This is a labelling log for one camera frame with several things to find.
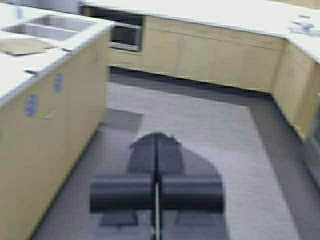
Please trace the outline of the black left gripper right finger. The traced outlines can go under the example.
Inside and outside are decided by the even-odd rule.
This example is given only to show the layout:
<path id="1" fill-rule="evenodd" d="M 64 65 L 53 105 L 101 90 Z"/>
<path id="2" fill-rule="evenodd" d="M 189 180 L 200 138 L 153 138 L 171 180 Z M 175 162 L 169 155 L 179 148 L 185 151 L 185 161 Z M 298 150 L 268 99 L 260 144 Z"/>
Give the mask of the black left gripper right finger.
<path id="1" fill-rule="evenodd" d="M 187 174 L 181 144 L 164 134 L 157 136 L 157 180 L 161 223 L 169 210 L 224 214 L 220 174 Z"/>

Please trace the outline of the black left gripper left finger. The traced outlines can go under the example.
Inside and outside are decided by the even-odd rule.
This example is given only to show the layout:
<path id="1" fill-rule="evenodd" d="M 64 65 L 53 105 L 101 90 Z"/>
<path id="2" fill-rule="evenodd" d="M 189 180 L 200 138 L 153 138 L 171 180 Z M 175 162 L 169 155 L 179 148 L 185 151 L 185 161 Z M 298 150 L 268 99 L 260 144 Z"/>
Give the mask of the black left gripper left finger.
<path id="1" fill-rule="evenodd" d="M 130 145 L 125 173 L 96 175 L 90 183 L 90 212 L 101 214 L 101 226 L 156 224 L 156 134 Z"/>

